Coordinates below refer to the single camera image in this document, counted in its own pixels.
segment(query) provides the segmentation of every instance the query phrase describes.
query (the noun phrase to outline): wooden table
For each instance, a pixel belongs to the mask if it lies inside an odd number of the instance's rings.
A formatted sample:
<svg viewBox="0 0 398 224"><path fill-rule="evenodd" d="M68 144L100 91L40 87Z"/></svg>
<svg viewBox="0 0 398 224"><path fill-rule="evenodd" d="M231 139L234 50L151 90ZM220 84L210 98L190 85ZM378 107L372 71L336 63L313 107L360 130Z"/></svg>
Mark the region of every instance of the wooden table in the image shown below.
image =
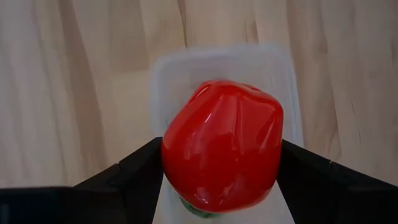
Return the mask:
<svg viewBox="0 0 398 224"><path fill-rule="evenodd" d="M305 146L398 185L396 0L0 0L0 186L72 185L153 138L162 55L268 42Z"/></svg>

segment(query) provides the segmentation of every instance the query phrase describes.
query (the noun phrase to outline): clear plastic container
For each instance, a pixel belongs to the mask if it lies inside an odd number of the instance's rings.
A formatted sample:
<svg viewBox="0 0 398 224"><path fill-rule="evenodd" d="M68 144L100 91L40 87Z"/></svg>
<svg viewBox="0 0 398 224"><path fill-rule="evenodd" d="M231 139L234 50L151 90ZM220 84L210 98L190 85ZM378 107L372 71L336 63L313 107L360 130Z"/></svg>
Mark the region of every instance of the clear plastic container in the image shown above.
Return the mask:
<svg viewBox="0 0 398 224"><path fill-rule="evenodd" d="M253 85L277 98L284 109L283 138L303 145L295 73L290 57L275 45L184 50L160 59L152 75L152 128L157 136L163 136L199 84L228 79ZM182 205L178 194L164 178L159 205L163 224L294 223L277 183L266 199L256 206L202 219Z"/></svg>

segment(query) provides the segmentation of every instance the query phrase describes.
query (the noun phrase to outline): bell pepper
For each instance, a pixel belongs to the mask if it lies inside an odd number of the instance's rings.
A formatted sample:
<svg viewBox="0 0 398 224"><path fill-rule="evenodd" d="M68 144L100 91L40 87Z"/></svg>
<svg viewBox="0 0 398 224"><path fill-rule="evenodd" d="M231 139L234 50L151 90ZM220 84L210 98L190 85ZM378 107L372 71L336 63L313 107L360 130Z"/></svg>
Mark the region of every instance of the bell pepper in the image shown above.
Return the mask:
<svg viewBox="0 0 398 224"><path fill-rule="evenodd" d="M164 134L165 175L201 211L253 206L277 177L282 125L282 106L269 94L229 80L202 83Z"/></svg>

